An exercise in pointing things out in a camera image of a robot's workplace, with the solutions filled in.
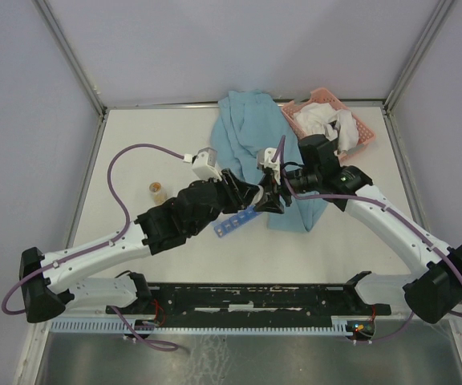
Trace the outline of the white cap pill bottle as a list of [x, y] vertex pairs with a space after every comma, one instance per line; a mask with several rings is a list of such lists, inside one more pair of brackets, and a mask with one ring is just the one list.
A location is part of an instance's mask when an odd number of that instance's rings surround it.
[[263, 189], [263, 187], [260, 186], [259, 191], [257, 194], [254, 196], [252, 200], [252, 205], [259, 205], [262, 202], [265, 202], [269, 199], [267, 191]]

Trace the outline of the blue weekly pill organizer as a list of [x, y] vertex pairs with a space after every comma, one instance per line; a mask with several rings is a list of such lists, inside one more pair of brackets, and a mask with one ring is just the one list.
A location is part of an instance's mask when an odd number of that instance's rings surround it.
[[255, 212], [253, 207], [248, 207], [223, 221], [215, 221], [213, 231], [219, 238], [223, 238], [259, 216], [260, 213]]

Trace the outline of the amber pill bottle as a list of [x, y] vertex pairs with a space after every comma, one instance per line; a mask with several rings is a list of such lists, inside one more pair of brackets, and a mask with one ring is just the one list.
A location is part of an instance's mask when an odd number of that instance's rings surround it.
[[162, 205], [168, 199], [166, 189], [160, 182], [151, 183], [148, 189], [155, 205]]

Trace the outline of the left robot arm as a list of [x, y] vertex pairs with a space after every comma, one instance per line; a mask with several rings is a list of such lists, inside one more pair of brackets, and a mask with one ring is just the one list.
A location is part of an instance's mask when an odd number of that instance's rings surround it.
[[258, 202], [263, 192], [225, 169], [221, 179], [192, 182], [109, 240], [49, 253], [26, 249], [19, 266], [26, 320], [39, 323], [59, 316], [81, 299], [75, 286], [84, 278], [184, 245], [222, 213], [238, 213]]

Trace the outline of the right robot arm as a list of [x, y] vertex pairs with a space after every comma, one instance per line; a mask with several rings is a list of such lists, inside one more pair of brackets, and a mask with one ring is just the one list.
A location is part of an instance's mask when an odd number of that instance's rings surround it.
[[432, 236], [397, 209], [355, 166], [342, 166], [334, 144], [324, 135], [298, 142], [300, 164], [284, 160], [285, 143], [257, 154], [264, 174], [258, 212], [284, 212], [293, 199], [325, 200], [364, 224], [400, 258], [408, 274], [366, 272], [342, 294], [349, 312], [360, 314], [370, 305], [406, 306], [421, 320], [434, 324], [445, 315], [462, 318], [462, 245], [452, 248]]

